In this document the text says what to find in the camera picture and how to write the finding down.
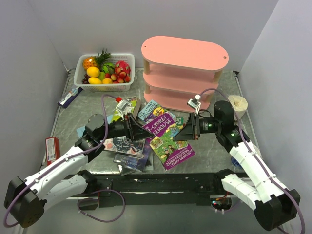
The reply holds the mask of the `light blue 143-storey treehouse book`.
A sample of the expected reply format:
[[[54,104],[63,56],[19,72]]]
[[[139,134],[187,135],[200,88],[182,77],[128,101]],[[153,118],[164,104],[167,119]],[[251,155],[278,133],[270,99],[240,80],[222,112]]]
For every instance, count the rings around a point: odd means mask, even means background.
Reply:
[[[145,105],[145,107],[141,111],[139,111],[137,117],[144,123],[149,123],[150,121],[154,120],[164,113],[168,113],[173,118],[173,120],[176,120],[176,116],[174,114],[172,114],[166,108],[163,108],[154,100],[151,100]]]

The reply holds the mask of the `purple 117-storey treehouse book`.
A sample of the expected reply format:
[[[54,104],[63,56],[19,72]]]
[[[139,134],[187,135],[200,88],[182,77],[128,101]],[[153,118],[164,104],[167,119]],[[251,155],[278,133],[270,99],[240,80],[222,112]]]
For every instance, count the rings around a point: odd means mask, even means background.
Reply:
[[[143,128],[154,134],[147,139],[150,147],[161,161],[165,170],[169,170],[195,155],[187,141],[173,141],[181,130],[169,113],[164,113]]]

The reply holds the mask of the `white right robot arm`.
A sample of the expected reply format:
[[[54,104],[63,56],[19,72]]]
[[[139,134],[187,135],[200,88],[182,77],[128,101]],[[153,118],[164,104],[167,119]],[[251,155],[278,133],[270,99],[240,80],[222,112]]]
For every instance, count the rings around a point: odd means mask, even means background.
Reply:
[[[234,109],[228,101],[217,101],[212,117],[191,113],[174,141],[196,140],[201,134],[214,133],[221,146],[243,168],[252,185],[233,171],[224,169],[214,175],[213,188],[218,194],[230,192],[247,204],[260,226],[271,231],[294,219],[300,195],[289,190],[265,165],[248,136],[234,121]]]

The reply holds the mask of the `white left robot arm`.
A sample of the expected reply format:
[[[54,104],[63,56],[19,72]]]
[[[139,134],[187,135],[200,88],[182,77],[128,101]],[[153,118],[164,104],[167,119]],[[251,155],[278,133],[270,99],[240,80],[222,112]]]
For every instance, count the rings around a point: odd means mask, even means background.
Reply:
[[[110,124],[105,116],[92,115],[83,136],[67,153],[26,179],[16,177],[10,181],[4,201],[5,216],[12,215],[17,224],[27,228],[58,202],[74,195],[93,195],[97,179],[89,171],[80,171],[79,168],[104,150],[106,139],[126,137],[128,141],[135,142],[153,136],[132,114]]]

